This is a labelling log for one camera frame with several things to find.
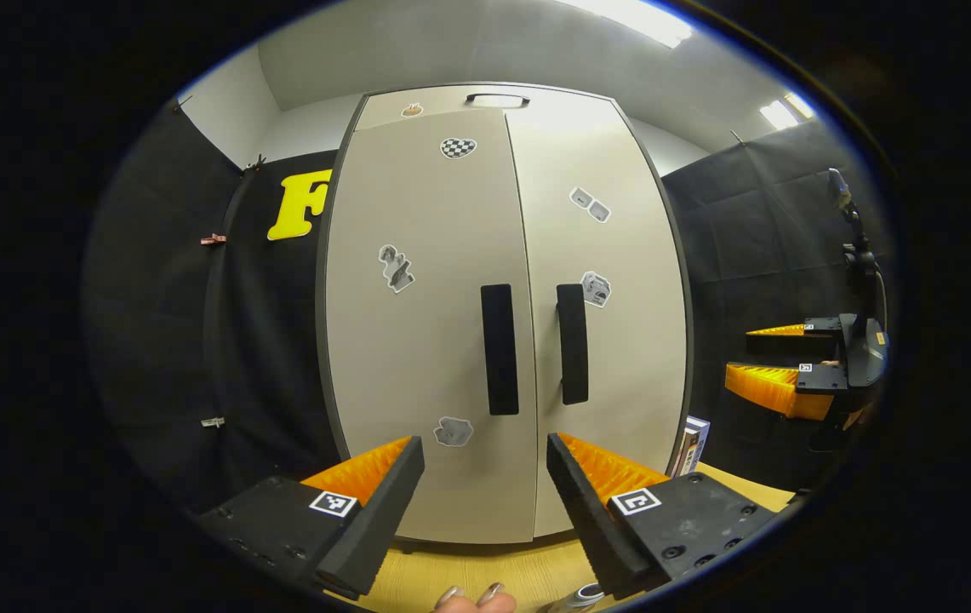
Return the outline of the black backdrop cloth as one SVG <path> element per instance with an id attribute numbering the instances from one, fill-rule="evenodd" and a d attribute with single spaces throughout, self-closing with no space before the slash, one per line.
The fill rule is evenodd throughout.
<path id="1" fill-rule="evenodd" d="M 711 424 L 702 459 L 782 491 L 815 484 L 836 460 L 809 449 L 814 421 L 785 418 L 728 391 L 730 362 L 800 364 L 797 354 L 747 352 L 747 331 L 855 312 L 842 246 L 850 225 L 827 194 L 842 172 L 885 280 L 894 327 L 902 304 L 896 240 L 870 160 L 838 129 L 807 122 L 734 144 L 663 178 L 681 229 L 694 324 L 690 412 Z"/>
<path id="2" fill-rule="evenodd" d="M 229 497 L 221 416 L 204 353 L 208 276 L 237 166 L 167 101 L 97 205 L 82 271 L 82 329 L 106 418 L 175 506 Z"/>
<path id="3" fill-rule="evenodd" d="M 220 456 L 230 489 L 270 476 L 310 477 L 339 462 L 317 350 L 317 252 L 322 218 L 271 239 L 283 180 L 307 175 L 303 194 L 324 199 L 336 152 L 266 162 L 243 172 L 213 249 L 204 341 L 208 373 L 226 424 Z"/>

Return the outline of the white printed box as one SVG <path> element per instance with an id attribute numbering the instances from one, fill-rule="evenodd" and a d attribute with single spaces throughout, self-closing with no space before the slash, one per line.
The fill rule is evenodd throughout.
<path id="1" fill-rule="evenodd" d="M 683 441 L 680 443 L 676 460 L 673 462 L 671 471 L 673 478 L 686 476 L 686 474 L 698 469 L 700 454 L 705 449 L 710 428 L 710 422 L 700 419 L 698 416 L 688 416 L 686 427 L 683 430 Z"/>

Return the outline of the ceiling light panel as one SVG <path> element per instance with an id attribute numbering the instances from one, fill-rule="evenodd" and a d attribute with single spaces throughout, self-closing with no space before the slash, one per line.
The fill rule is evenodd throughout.
<path id="1" fill-rule="evenodd" d="M 640 32 L 667 48 L 676 48 L 693 35 L 693 27 L 657 4 L 644 0 L 554 0 Z"/>
<path id="2" fill-rule="evenodd" d="M 793 92 L 784 94 L 779 100 L 770 101 L 760 108 L 760 113 L 777 131 L 799 127 L 817 117 L 815 109 L 803 97 Z"/>

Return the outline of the grey cabinet drawer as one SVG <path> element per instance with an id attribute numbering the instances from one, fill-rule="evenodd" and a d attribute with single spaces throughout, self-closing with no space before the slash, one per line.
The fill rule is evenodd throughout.
<path id="1" fill-rule="evenodd" d="M 570 92 L 556 87 L 540 87 L 524 83 L 441 84 L 395 89 L 366 96 L 354 121 L 354 129 L 359 131 L 359 129 L 379 127 L 391 122 L 450 112 L 490 109 L 470 107 L 465 103 L 466 95 L 477 92 L 502 92 L 531 98 L 527 107 L 497 108 L 505 112 L 544 113 L 550 117 L 555 115 L 596 117 L 614 108 L 613 104 L 602 96 Z"/>

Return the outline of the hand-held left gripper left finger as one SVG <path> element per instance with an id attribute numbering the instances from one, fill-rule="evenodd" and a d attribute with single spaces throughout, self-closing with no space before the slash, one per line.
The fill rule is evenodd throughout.
<path id="1" fill-rule="evenodd" d="M 420 436 L 404 436 L 305 480 L 264 478 L 196 523 L 283 585 L 357 600 L 371 591 L 424 469 Z"/>

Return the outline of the black jointed pole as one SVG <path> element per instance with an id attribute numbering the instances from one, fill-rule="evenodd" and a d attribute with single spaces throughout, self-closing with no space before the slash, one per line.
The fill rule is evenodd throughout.
<path id="1" fill-rule="evenodd" d="M 851 228 L 852 241 L 842 246 L 842 254 L 849 288 L 860 304 L 852 329 L 856 335 L 862 336 L 871 319 L 881 326 L 888 323 L 885 280 L 877 257 L 871 251 L 871 241 L 866 236 L 860 209 L 855 205 L 854 195 L 839 169 L 828 169 L 827 197 Z"/>

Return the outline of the grey cabinet door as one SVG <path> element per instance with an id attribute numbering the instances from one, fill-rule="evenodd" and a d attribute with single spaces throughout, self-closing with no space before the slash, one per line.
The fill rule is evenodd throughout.
<path id="1" fill-rule="evenodd" d="M 537 423 L 668 469 L 686 392 L 686 299 L 660 178 L 613 106 L 510 113 L 523 200 Z M 565 404 L 557 287 L 585 317 L 589 398 Z"/>
<path id="2" fill-rule="evenodd" d="M 416 541 L 529 541 L 537 502 L 534 335 L 508 121 L 500 109 L 353 133 L 325 216 L 330 391 L 354 456 L 420 436 L 398 527 Z M 511 287 L 519 415 L 488 411 L 480 288 Z"/>

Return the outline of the grey cabinet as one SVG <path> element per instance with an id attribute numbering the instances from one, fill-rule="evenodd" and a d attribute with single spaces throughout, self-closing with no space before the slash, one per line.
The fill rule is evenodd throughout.
<path id="1" fill-rule="evenodd" d="M 399 87 L 399 89 L 411 89 L 411 87 Z M 365 94 L 364 97 L 361 98 L 359 102 L 359 106 L 357 106 L 357 109 L 353 113 L 353 116 L 349 122 L 348 128 L 346 128 L 344 140 L 342 140 L 341 142 L 341 147 L 339 147 L 338 156 L 337 156 L 336 162 L 334 162 L 332 183 L 330 183 L 329 192 L 327 194 L 326 210 L 323 216 L 324 226 L 321 232 L 321 248 L 319 248 L 319 256 L 318 256 L 318 263 L 317 263 L 317 342 L 318 342 L 319 372 L 321 372 L 323 387 L 324 387 L 324 395 L 327 403 L 327 409 L 329 411 L 330 416 L 332 416 L 334 433 L 336 433 L 336 436 L 337 436 L 337 443 L 339 446 L 339 450 L 342 456 L 344 456 L 345 458 L 357 457 L 357 456 L 361 456 L 361 454 L 354 456 L 353 454 L 349 453 L 349 450 L 346 449 L 344 434 L 342 434 L 342 430 L 341 430 L 339 418 L 338 418 L 338 412 L 336 407 L 334 407 L 333 394 L 332 394 L 332 391 L 330 391 L 330 386 L 329 386 L 328 371 L 327 371 L 327 352 L 326 352 L 325 338 L 324 338 L 325 334 L 322 329 L 322 326 L 324 324 L 324 299 L 323 299 L 322 292 L 323 292 L 323 286 L 324 286 L 325 255 L 326 255 L 326 249 L 327 249 L 327 222 L 325 220 L 325 216 L 330 203 L 333 202 L 334 191 L 336 191 L 336 181 L 339 175 L 339 168 L 340 168 L 342 159 L 344 159 L 346 147 L 348 146 L 349 140 L 351 139 L 353 133 L 357 131 L 356 129 L 354 129 L 354 121 L 356 121 L 357 119 L 357 113 L 359 112 L 360 107 L 362 105 L 362 100 L 364 100 L 366 96 L 376 94 L 376 93 L 380 93 L 380 92 Z M 636 137 L 638 144 L 641 145 L 642 151 L 644 151 L 646 158 L 648 159 L 649 163 L 653 165 L 656 174 L 659 175 L 659 178 L 660 178 L 660 172 L 656 168 L 655 163 L 653 163 L 651 155 L 648 154 L 648 150 L 646 150 L 646 147 L 643 144 L 641 137 L 637 135 L 637 130 L 634 129 L 632 121 L 621 110 L 616 100 L 611 100 L 611 98 L 608 98 L 606 96 L 602 96 L 602 97 L 606 98 L 606 100 L 609 100 L 611 104 L 613 104 L 614 109 L 616 109 L 619 117 L 621 117 L 621 119 L 624 119 L 625 123 L 629 125 L 629 128 L 631 129 L 634 137 Z M 502 111 L 505 113 L 506 117 L 508 117 L 510 113 L 513 113 L 513 112 L 505 112 L 505 110 L 502 110 Z M 676 439 L 675 449 L 673 450 L 673 457 L 671 459 L 671 463 L 669 463 L 668 469 L 665 470 L 664 472 L 664 473 L 670 473 L 673 468 L 673 462 L 675 462 L 678 454 L 678 450 L 680 447 L 680 439 L 681 439 L 681 436 L 683 435 L 684 422 L 686 422 L 686 418 L 688 414 L 688 405 L 690 404 L 690 387 L 691 387 L 691 381 L 692 381 L 691 369 L 692 369 L 692 363 L 693 363 L 693 322 L 692 322 L 692 313 L 691 313 L 690 288 L 688 287 L 688 276 L 686 272 L 686 264 L 684 264 L 683 248 L 681 248 L 681 240 L 678 234 L 678 226 L 675 220 L 675 215 L 673 214 L 673 210 L 671 208 L 671 203 L 669 203 L 668 198 L 665 196 L 665 190 L 663 187 L 663 183 L 661 183 L 661 178 L 660 178 L 660 184 L 661 184 L 661 193 L 663 193 L 663 199 L 665 203 L 665 210 L 667 210 L 669 220 L 671 220 L 673 240 L 675 240 L 676 247 L 678 249 L 678 259 L 679 259 L 679 264 L 681 269 L 681 279 L 683 280 L 684 299 L 686 299 L 686 319 L 687 319 L 687 325 L 688 325 L 688 342 L 687 342 L 688 358 L 687 358 L 687 372 L 686 372 L 686 392 L 684 393 L 684 397 L 683 397 L 684 415 L 683 415 L 683 421 L 681 421 L 679 424 L 678 438 Z M 529 296 L 529 313 L 531 313 L 532 327 L 533 327 L 531 295 Z M 534 389 L 534 396 L 536 400 L 536 422 L 537 422 L 537 381 L 536 381 L 535 349 L 534 349 L 534 373 L 535 373 L 535 382 L 534 382 L 533 389 Z M 564 507 L 562 504 L 562 500 L 560 500 L 560 495 L 558 494 L 557 489 L 555 488 L 554 482 L 552 482 L 550 478 L 550 474 L 548 473 L 547 468 L 545 466 L 545 447 L 546 447 L 546 439 L 548 435 L 550 434 L 540 433 L 539 423 L 537 423 L 537 435 L 536 435 L 537 502 L 536 502 L 536 514 L 535 514 L 535 524 L 534 524 L 534 536 L 529 541 L 532 541 L 537 538 L 543 538 L 543 536 L 554 535 L 554 533 L 568 531 L 572 527 L 571 521 L 569 520 L 566 512 L 564 512 Z M 401 538 L 398 532 L 396 532 L 396 536 L 399 540 L 416 541 L 412 539 Z M 416 542 L 455 543 L 455 542 L 447 542 L 447 541 L 416 541 Z M 459 544 L 471 544 L 471 546 L 493 546 L 493 544 L 510 544 L 510 543 L 493 543 L 493 544 L 459 543 Z"/>

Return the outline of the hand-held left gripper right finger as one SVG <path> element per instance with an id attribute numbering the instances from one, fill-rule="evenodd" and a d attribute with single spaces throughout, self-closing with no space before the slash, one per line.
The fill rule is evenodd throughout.
<path id="1" fill-rule="evenodd" d="M 546 465 L 598 585 L 618 600 L 713 565 L 777 513 L 706 473 L 671 478 L 566 433 Z"/>

